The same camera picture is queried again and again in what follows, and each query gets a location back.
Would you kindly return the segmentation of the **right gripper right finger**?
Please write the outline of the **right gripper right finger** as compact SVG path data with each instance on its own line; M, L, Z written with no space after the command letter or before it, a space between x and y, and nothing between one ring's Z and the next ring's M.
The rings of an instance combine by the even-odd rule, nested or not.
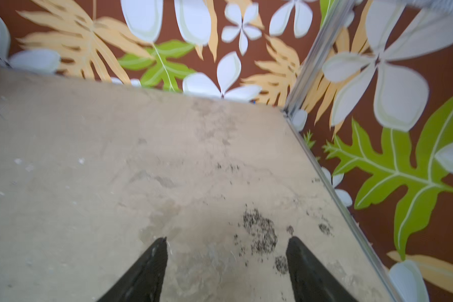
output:
M296 302L356 300L298 237L289 239L286 258Z

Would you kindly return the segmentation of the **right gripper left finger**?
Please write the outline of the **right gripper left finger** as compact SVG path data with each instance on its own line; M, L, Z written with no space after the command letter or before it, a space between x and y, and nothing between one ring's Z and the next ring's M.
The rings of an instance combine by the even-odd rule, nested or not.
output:
M99 302L157 302L168 260L167 239L158 238L131 268L98 300Z

